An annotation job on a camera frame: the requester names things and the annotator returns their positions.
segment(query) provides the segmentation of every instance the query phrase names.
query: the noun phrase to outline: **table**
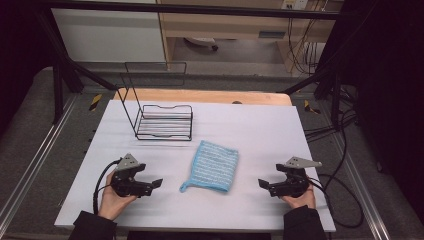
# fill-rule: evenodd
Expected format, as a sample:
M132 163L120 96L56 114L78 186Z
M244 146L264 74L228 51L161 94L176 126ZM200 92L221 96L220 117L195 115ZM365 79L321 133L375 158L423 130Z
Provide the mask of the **table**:
M131 153L139 162L146 163L146 169L136 175L136 180L151 182L163 178L163 183L152 196L132 203L116 220L118 226L160 231L278 232L283 229L283 215L289 206L261 189L258 178L271 183L284 181L285 175L276 171L275 164L285 163L292 156L311 159L296 108L290 106L288 96L147 89L138 93L142 104L190 104L194 113L192 141L136 140L121 101L111 100L56 219L56 226L72 228L80 210L92 212L92 192L100 173L110 162ZM178 102L169 101L172 95L178 96ZM268 101L275 97L286 102L280 105L211 103L213 99L207 97L219 95L228 97L229 103L244 102L242 95L268 96ZM202 102L180 102L187 96ZM228 193L196 187L179 192L181 184L189 178L192 159L201 140L239 151L234 182ZM307 174L317 178L314 168L307 169ZM325 231L335 231L320 191L316 191L316 198Z

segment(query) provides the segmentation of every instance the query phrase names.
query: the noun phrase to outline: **cabinet door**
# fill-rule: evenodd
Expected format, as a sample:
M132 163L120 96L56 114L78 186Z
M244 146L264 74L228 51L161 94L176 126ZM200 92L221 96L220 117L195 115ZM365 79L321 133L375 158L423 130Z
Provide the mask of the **cabinet door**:
M155 0L121 1L156 3ZM165 61L157 13L68 9L52 11L68 54L75 61Z

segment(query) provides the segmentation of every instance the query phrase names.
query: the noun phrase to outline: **blue cloth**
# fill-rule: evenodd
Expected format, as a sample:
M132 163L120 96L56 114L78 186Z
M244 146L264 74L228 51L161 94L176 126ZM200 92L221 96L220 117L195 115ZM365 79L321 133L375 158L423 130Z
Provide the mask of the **blue cloth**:
M180 192L185 192L190 185L228 192L237 161L237 150L201 141L193 159L190 178L181 185Z

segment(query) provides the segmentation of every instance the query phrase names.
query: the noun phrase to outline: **black metal frame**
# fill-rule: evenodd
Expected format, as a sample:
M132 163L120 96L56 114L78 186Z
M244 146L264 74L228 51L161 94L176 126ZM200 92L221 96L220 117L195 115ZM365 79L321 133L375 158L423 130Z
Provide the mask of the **black metal frame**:
M59 81L62 78L67 83L71 92L80 92L83 89L81 80L79 79L77 72L85 75L91 80L99 83L109 90L117 90L117 87L106 80L100 78L84 67L74 62L67 54L66 49L60 42L60 38L53 31L52 26L46 18L45 10L51 8L60 9L80 9L80 10L98 10L98 11L124 11L124 12L156 12L156 13L184 13L184 14L207 14L207 15L230 15L230 16L253 16L253 17L271 17L271 18L296 18L296 19L323 19L323 20L343 20L343 21L355 21L359 20L359 12L339 13L339 12L317 12L317 11L297 11L297 10L275 10L275 9L262 9L262 8L241 8L241 7L219 7L219 6L197 6L197 5L170 5L170 4L146 4L146 3L122 3L122 2L93 2L93 1L66 1L66 0L38 0L28 1L34 9L34 13L37 17L38 23L48 36L48 39L53 46L55 52L55 59L57 65L55 66L57 74L55 76L55 82L57 88L56 91L61 91ZM329 74L332 68L324 69L314 76L312 79L306 79L294 87L291 87L285 91L286 94L291 94L296 90L312 83L319 82L322 77ZM55 94L55 119L58 119L63 109L63 100L59 99L61 93ZM333 108L338 109L338 99L333 100L337 102ZM333 121L333 124L338 126L338 120Z

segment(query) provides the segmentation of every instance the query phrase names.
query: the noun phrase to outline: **wire basket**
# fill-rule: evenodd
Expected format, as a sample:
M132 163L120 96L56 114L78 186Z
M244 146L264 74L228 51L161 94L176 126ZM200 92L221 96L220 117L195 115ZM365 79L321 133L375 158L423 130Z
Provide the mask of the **wire basket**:
M131 73L121 73L118 90L135 137L138 140L191 141L193 109L190 105L141 105Z

